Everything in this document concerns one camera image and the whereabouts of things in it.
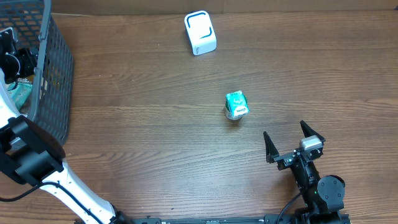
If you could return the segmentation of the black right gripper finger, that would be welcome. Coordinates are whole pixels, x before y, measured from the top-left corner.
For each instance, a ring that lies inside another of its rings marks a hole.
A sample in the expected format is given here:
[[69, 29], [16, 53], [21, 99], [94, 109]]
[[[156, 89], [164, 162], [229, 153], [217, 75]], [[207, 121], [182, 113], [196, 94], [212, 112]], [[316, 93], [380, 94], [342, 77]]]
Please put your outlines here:
[[321, 142], [325, 142], [326, 139], [317, 133], [315, 130], [313, 130], [304, 120], [300, 121], [300, 126], [302, 128], [302, 132], [306, 138], [309, 138], [311, 136], [316, 136]]
[[279, 157], [279, 152], [266, 131], [263, 132], [263, 136], [266, 145], [266, 161], [270, 164], [274, 163]]

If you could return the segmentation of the teal snack packet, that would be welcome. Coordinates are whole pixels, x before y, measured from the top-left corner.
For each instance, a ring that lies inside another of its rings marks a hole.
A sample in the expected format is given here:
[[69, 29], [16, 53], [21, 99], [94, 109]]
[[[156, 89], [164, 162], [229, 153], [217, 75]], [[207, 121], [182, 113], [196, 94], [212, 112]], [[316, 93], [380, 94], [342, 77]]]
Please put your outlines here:
[[15, 82], [7, 84], [6, 87], [18, 110], [22, 108], [33, 89], [32, 82], [27, 78], [18, 78]]

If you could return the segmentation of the green white yogurt cup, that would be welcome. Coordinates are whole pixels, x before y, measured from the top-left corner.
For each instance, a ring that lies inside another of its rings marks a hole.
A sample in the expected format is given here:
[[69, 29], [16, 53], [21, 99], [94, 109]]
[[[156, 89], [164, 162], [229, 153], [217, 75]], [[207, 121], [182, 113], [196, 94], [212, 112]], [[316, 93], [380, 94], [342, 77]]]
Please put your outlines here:
[[239, 120], [250, 112], [244, 93], [239, 90], [226, 94], [224, 115], [230, 120]]

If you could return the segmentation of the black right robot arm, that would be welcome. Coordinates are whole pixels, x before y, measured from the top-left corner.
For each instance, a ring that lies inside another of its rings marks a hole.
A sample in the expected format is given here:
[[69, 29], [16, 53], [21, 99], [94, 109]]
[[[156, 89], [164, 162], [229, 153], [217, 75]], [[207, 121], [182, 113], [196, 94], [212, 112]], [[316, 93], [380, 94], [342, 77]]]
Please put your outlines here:
[[276, 163], [279, 170], [290, 169], [299, 193], [282, 209], [276, 223], [284, 220], [285, 211], [299, 197], [305, 206], [290, 216], [292, 223], [348, 223], [349, 216], [342, 215], [345, 182], [337, 175], [320, 177], [314, 160], [323, 155], [325, 138], [301, 120], [304, 138], [293, 152], [281, 155], [267, 132], [263, 132], [266, 145], [266, 161]]

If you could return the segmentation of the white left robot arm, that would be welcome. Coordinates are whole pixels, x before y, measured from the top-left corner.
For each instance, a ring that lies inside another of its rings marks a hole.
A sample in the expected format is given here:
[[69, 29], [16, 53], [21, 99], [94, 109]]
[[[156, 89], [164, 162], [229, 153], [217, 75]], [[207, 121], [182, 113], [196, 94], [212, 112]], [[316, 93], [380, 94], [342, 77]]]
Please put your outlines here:
[[58, 141], [16, 108], [6, 80], [16, 80], [25, 73], [24, 57], [34, 58], [30, 53], [19, 54], [16, 42], [12, 27], [1, 31], [1, 172], [14, 182], [32, 188], [14, 198], [2, 198], [2, 202], [20, 200], [41, 189], [57, 197], [83, 223], [131, 223], [122, 211], [97, 196], [78, 178]]

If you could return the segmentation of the white barcode scanner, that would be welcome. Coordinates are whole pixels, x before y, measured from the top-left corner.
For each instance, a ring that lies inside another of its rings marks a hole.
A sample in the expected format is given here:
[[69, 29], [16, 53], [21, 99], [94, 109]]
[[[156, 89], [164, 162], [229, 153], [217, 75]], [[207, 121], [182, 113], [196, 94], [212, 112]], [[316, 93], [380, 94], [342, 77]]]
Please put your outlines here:
[[192, 46], [193, 55], [212, 52], [217, 47], [215, 30], [206, 11], [189, 13], [184, 18], [185, 30]]

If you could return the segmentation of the grey plastic mesh basket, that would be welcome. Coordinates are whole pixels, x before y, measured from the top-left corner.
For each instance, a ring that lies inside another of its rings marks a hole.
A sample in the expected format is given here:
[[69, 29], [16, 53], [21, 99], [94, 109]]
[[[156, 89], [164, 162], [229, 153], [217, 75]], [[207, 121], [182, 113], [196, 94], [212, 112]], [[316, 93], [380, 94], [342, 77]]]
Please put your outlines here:
[[1, 1], [1, 37], [11, 41], [4, 54], [17, 59], [18, 76], [32, 80], [23, 115], [64, 144], [74, 60], [51, 12], [51, 1]]

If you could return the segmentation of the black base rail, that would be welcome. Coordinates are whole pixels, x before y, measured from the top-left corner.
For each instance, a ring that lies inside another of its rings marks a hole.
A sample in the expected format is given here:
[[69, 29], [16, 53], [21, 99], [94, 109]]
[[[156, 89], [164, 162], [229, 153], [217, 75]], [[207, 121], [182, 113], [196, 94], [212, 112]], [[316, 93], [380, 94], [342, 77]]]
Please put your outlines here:
[[[160, 218], [135, 218], [131, 219], [130, 223], [134, 224], [275, 224], [278, 215], [265, 215], [264, 217], [237, 217], [237, 218], [194, 218], [194, 219], [171, 219], [161, 220]], [[299, 223], [294, 215], [283, 215], [279, 223], [293, 224]], [[316, 220], [313, 223], [342, 223], [351, 224], [348, 215], [341, 215], [341, 221], [320, 221]]]

